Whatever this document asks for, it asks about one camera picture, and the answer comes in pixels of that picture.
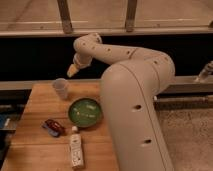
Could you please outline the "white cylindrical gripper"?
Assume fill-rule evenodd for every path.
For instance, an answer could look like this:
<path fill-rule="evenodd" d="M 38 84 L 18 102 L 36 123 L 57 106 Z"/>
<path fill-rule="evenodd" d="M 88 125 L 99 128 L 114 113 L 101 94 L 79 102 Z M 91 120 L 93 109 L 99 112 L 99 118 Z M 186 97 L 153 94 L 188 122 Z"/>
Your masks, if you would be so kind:
<path fill-rule="evenodd" d="M 89 67 L 92 62 L 91 56 L 82 55 L 79 53 L 76 53 L 74 55 L 73 63 L 71 64 L 68 71 L 67 76 L 69 78 L 73 77 L 76 73 L 79 72 L 79 69 L 84 69 L 86 67 Z"/>

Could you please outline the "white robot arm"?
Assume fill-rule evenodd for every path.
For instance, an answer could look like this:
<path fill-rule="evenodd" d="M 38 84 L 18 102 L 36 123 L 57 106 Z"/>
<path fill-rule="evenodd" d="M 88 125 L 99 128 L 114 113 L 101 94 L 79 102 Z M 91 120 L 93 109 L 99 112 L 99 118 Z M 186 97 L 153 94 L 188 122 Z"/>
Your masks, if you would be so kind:
<path fill-rule="evenodd" d="M 77 38 L 67 71 L 73 76 L 93 59 L 107 63 L 100 82 L 100 103 L 119 171 L 175 171 L 154 109 L 154 97 L 175 77 L 164 52 L 104 44 L 99 34 Z"/>

